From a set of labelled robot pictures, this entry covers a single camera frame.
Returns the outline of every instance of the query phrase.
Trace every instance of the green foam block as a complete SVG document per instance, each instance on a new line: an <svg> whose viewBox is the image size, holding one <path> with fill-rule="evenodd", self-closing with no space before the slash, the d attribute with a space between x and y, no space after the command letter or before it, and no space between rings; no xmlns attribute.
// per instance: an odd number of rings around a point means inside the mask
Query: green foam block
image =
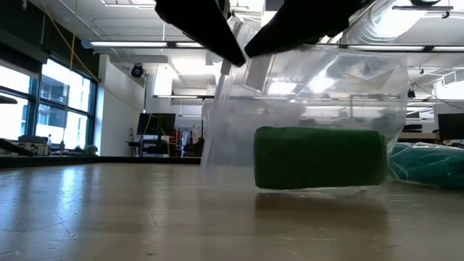
<svg viewBox="0 0 464 261"><path fill-rule="evenodd" d="M261 127L254 135L254 181L261 189L379 185L386 146L376 130Z"/></svg>

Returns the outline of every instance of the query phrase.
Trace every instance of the wooden table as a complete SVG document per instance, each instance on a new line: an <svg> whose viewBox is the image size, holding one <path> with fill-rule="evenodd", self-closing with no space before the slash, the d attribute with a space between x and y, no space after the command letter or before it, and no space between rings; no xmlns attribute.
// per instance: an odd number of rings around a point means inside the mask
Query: wooden table
<svg viewBox="0 0 464 261"><path fill-rule="evenodd" d="M202 188L199 167L0 172L0 260L463 260L464 195Z"/></svg>

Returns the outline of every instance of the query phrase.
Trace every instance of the clear plastic bag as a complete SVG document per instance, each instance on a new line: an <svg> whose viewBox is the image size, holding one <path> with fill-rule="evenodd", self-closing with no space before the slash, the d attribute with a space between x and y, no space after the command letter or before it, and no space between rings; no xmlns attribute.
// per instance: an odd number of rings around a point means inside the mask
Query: clear plastic bag
<svg viewBox="0 0 464 261"><path fill-rule="evenodd" d="M239 43L258 29L245 23ZM332 47L306 46L233 67L215 95L204 185L254 187L254 134L262 126L377 130L390 152L405 124L407 87L407 69L397 60Z"/></svg>
<svg viewBox="0 0 464 261"><path fill-rule="evenodd" d="M464 149L434 144L397 144L390 157L399 181L464 189Z"/></svg>

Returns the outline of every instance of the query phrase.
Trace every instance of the computer screen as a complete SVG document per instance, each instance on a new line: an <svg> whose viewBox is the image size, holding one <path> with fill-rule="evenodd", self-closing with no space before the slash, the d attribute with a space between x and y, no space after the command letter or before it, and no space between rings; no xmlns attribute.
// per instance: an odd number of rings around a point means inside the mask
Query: computer screen
<svg viewBox="0 0 464 261"><path fill-rule="evenodd" d="M138 117L137 135L173 136L174 124L175 113L141 113Z"/></svg>
<svg viewBox="0 0 464 261"><path fill-rule="evenodd" d="M464 113L438 114L441 140L464 139Z"/></svg>

